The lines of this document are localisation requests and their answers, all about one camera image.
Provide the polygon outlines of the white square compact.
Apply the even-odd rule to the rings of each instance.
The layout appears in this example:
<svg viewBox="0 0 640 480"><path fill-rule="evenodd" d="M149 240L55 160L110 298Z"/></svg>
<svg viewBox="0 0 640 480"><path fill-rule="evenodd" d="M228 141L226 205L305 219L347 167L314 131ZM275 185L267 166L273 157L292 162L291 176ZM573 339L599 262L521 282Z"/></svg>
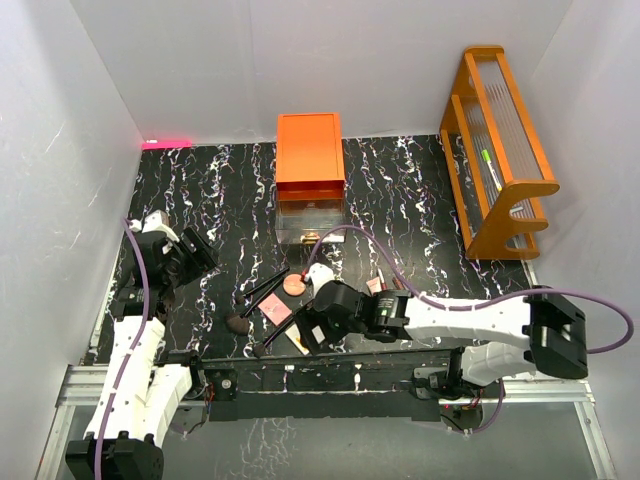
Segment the white square compact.
<svg viewBox="0 0 640 480"><path fill-rule="evenodd" d="M285 335L302 355L309 354L309 350L302 345L301 335L298 327L295 324L287 328L287 330L285 331Z"/></svg>

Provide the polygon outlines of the pink lip gloss tube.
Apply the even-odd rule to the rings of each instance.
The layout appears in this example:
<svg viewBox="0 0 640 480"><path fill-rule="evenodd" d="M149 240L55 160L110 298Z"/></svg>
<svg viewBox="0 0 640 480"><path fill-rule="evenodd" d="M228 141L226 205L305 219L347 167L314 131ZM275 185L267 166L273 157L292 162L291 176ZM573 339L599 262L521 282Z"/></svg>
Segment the pink lip gloss tube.
<svg viewBox="0 0 640 480"><path fill-rule="evenodd" d="M379 293L383 290L382 283L379 277L375 277L367 281L366 286L371 295Z"/></svg>

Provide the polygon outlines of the pink square blush palette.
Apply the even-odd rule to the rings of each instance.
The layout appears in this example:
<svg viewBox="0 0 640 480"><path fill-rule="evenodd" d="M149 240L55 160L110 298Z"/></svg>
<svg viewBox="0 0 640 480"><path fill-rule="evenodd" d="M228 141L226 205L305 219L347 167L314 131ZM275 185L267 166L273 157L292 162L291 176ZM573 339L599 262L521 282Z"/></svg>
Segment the pink square blush palette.
<svg viewBox="0 0 640 480"><path fill-rule="evenodd" d="M291 309L275 294L266 297L259 305L262 314L274 325L281 325L292 313Z"/></svg>

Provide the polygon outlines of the round peach powder compact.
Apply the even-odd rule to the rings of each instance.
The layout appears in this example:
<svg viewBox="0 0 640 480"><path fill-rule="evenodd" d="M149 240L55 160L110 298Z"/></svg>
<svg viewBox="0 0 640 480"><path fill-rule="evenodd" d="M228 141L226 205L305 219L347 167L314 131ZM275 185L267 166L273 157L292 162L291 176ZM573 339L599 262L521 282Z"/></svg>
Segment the round peach powder compact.
<svg viewBox="0 0 640 480"><path fill-rule="evenodd" d="M284 292L292 297L299 297L306 291L307 285L304 276L300 273L287 275L283 281Z"/></svg>

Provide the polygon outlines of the clear acrylic drawer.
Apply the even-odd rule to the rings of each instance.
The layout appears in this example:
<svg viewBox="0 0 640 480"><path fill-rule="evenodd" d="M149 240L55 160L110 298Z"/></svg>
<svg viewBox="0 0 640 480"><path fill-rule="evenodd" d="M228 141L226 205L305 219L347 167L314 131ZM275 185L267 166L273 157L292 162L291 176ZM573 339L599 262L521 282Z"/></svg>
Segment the clear acrylic drawer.
<svg viewBox="0 0 640 480"><path fill-rule="evenodd" d="M276 236L280 244L309 245L342 224L345 199L332 190L278 191Z"/></svg>

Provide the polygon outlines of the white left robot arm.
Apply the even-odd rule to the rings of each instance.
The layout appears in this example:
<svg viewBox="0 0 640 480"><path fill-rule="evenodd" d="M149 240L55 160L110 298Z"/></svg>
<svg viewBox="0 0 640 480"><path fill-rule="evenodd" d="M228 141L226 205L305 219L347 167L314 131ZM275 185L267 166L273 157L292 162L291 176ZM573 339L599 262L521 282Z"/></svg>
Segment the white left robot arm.
<svg viewBox="0 0 640 480"><path fill-rule="evenodd" d="M183 398L207 388L193 350L159 355L177 289L216 269L218 254L193 228L126 229L128 253L111 302L111 356L93 417L65 462L76 479L159 479L162 444Z"/></svg>

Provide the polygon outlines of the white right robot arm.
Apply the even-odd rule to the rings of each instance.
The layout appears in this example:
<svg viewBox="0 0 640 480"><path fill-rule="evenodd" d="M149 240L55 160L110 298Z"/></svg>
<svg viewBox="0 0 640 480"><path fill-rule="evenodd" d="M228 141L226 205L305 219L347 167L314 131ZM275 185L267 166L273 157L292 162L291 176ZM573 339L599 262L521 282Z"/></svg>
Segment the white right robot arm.
<svg viewBox="0 0 640 480"><path fill-rule="evenodd" d="M444 372L426 375L423 389L457 399L525 372L564 379L588 375L586 318L563 295L545 288L507 300L442 303L407 290L372 295L332 280L294 315L301 342L313 355L349 334L380 343L444 337L467 341L455 348Z"/></svg>

